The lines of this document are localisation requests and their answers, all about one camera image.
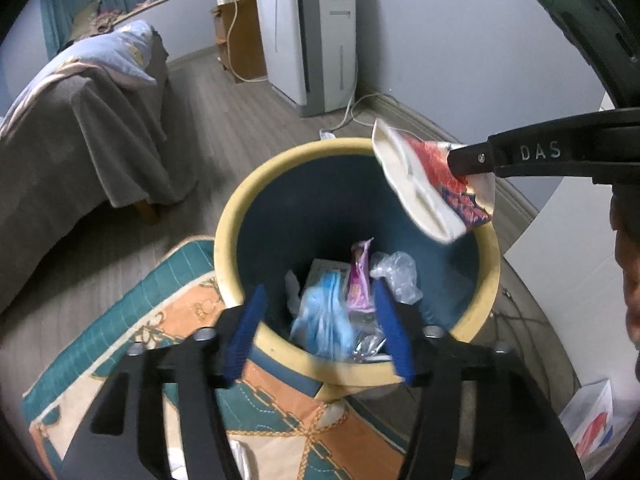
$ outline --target gray wood floor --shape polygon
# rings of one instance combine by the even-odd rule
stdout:
[[[338,123],[342,112],[301,120],[267,83],[233,84],[208,53],[172,67],[162,116],[170,139],[186,140],[168,149],[180,150],[182,163],[196,165],[199,183],[194,191],[182,203],[163,208],[162,220],[155,226],[144,225],[133,208],[100,206],[43,259],[0,316],[0,404],[32,456],[34,447],[22,420],[20,398],[56,355],[173,245],[190,235],[214,234],[226,200],[253,169],[283,150],[317,140],[318,130]],[[367,111],[360,117],[366,122],[372,118]],[[396,119],[389,117],[392,124],[406,127]],[[369,136],[370,128],[351,123],[337,135]],[[498,197],[494,225],[505,251],[526,222],[507,200]],[[498,294],[494,310],[503,317],[491,318],[477,342],[493,344],[498,336],[518,348],[543,391],[549,392],[554,408],[560,410],[575,387],[562,345],[504,260],[500,284],[513,301]],[[410,432],[414,392],[396,388],[363,398],[382,419],[403,433]]]

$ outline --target gray bed sheet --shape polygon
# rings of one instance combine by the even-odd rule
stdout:
[[[0,312],[42,257],[108,200],[179,202],[190,174],[169,174],[162,153],[166,51],[154,37],[146,69],[157,85],[124,91],[98,69],[46,89],[0,139]]]

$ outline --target patterned mat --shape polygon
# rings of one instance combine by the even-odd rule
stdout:
[[[82,335],[24,394],[22,408],[53,478],[82,417],[132,342],[176,344],[216,322],[224,304],[212,262],[212,238],[178,245]],[[181,447],[174,384],[164,391],[167,444]],[[218,392],[229,437],[245,443],[260,480],[392,480],[406,442],[348,400],[306,396],[249,361],[242,380]],[[457,467],[454,478],[464,478]]]

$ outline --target screw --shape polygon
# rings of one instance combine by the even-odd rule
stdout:
[[[442,339],[446,334],[445,330],[441,326],[428,325],[422,329],[422,333],[425,337],[430,339]]]
[[[204,326],[196,330],[196,333],[193,335],[193,338],[196,341],[208,341],[209,339],[213,339],[216,336],[216,331],[212,329],[210,326]]]
[[[133,343],[127,350],[128,355],[140,355],[146,350],[145,344],[141,342]]]
[[[494,351],[497,354],[508,354],[511,351],[511,347],[503,341],[498,341],[495,344]]]

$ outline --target bed leg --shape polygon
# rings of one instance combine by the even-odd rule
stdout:
[[[160,221],[160,213],[157,205],[151,205],[146,200],[141,200],[134,204],[136,211],[147,225],[157,224]]]

